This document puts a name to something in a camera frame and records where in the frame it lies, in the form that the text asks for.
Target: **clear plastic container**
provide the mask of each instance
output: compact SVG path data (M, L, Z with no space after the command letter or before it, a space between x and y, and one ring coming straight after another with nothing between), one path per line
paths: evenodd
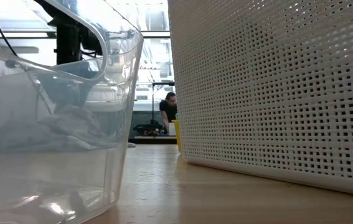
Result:
M143 36L105 1L72 2L62 10L94 30L102 58L0 54L0 223L81 223L119 197Z

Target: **perforated metal basket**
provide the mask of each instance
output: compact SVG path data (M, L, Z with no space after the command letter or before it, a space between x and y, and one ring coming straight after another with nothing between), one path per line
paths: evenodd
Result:
M169 14L187 161L353 193L353 0Z

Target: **wooden table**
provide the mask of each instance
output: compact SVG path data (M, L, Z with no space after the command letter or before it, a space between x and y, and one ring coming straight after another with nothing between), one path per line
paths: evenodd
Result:
M128 149L116 207L86 224L353 224L353 195L187 164L176 145Z

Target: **man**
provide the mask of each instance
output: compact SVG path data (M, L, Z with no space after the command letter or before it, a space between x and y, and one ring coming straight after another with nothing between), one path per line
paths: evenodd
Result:
M169 123L176 119L176 94L169 92L165 100L162 100L159 104L159 110L161 112L162 121L164 123L165 131L169 133Z

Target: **black t-shirt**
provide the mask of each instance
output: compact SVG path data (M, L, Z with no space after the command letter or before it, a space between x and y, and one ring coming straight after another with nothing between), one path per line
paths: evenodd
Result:
M159 110L165 111L166 116L168 117L168 122L176 119L177 108L176 106L169 106L165 100L159 103Z

